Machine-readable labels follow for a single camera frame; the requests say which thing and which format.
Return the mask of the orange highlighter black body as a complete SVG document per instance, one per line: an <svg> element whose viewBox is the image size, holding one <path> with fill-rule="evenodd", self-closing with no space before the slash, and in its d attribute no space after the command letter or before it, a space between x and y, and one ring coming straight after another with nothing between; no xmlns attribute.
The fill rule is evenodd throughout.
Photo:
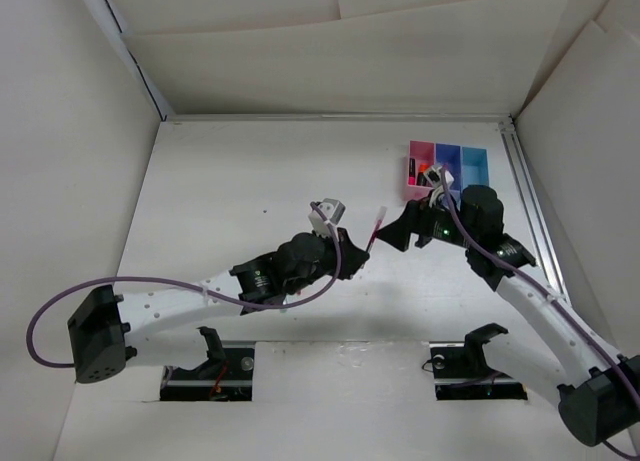
<svg viewBox="0 0 640 461"><path fill-rule="evenodd" d="M424 187L429 186L429 180L427 176L427 171L429 168L430 168L430 165L426 163L422 163L419 165L418 175L416 178L417 186L424 186Z"/></svg>

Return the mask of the pink highlighter black body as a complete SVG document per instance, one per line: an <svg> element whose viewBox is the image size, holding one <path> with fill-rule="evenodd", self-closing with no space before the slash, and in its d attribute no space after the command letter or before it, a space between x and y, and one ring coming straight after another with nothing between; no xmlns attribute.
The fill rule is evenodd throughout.
<svg viewBox="0 0 640 461"><path fill-rule="evenodd" d="M412 157L408 158L408 185L414 186L416 185L416 164L415 159Z"/></svg>

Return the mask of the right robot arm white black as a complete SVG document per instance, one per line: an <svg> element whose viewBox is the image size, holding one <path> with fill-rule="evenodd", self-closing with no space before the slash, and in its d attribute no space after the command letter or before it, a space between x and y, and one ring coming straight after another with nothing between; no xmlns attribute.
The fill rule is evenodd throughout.
<svg viewBox="0 0 640 461"><path fill-rule="evenodd" d="M504 231L504 205L487 186L465 188L458 201L442 194L412 200L377 238L405 252L442 241L464 249L471 270L508 302L551 350L547 363L496 323L466 334L462 362L476 375L503 373L558 410L574 438L588 447L639 421L639 359L607 343L544 278L533 255Z"/></svg>

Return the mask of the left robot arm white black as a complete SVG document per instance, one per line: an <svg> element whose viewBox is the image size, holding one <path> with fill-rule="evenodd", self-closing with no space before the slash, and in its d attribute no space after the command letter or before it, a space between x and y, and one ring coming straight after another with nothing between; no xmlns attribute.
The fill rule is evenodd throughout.
<svg viewBox="0 0 640 461"><path fill-rule="evenodd" d="M324 277L352 278L369 258L339 228L332 236L299 233L194 288L116 294L110 284L98 286L67 322L76 380L97 383L126 367L153 365L212 377L222 368L223 352L206 320L286 309Z"/></svg>

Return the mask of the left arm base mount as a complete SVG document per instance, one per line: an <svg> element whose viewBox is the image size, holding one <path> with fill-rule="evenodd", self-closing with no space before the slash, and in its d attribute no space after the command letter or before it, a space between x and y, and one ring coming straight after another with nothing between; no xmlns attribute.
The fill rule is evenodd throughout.
<svg viewBox="0 0 640 461"><path fill-rule="evenodd" d="M166 366L159 389L164 402L249 402L253 398L255 342L223 342L209 327L198 329L206 358L195 368Z"/></svg>

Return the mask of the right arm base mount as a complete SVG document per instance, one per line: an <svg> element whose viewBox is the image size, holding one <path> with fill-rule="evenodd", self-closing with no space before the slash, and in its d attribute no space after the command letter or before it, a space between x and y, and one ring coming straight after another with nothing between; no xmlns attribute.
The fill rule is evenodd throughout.
<svg viewBox="0 0 640 461"><path fill-rule="evenodd" d="M526 401L524 386L488 366L483 348L494 337L508 330L496 323L477 328L463 341L429 344L429 357L421 369L431 373L438 401Z"/></svg>

